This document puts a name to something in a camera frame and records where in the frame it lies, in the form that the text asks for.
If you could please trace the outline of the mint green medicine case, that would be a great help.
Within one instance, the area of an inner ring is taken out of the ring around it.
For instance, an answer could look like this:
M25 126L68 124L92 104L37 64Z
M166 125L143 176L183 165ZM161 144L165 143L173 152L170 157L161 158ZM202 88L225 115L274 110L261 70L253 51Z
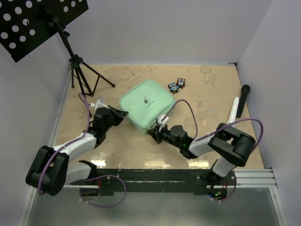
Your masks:
M143 135L174 103L174 97L153 80L144 80L119 100L121 109L128 112L129 122Z

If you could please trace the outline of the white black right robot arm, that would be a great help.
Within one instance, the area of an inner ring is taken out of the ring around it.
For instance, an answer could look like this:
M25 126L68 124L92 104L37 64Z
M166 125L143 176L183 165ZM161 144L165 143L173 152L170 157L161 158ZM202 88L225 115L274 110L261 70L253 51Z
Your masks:
M177 147L187 159L196 159L205 153L216 151L219 158L210 172L210 181L220 185L226 180L226 176L235 167L243 167L255 146L255 139L235 127L228 127L225 123L219 124L213 135L202 140L191 138L181 125L167 125L161 128L159 125L147 131L156 143L162 141Z

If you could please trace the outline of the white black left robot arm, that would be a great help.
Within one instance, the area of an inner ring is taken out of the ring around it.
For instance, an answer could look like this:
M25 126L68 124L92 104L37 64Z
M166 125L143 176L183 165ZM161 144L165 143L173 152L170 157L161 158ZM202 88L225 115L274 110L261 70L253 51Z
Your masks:
M113 107L101 106L96 109L93 120L75 139L55 147L42 146L26 175L26 184L37 188L39 194L57 195L64 185L82 180L87 185L97 181L97 167L82 160L76 165L71 161L83 153L97 148L106 138L107 131L118 126L128 115Z

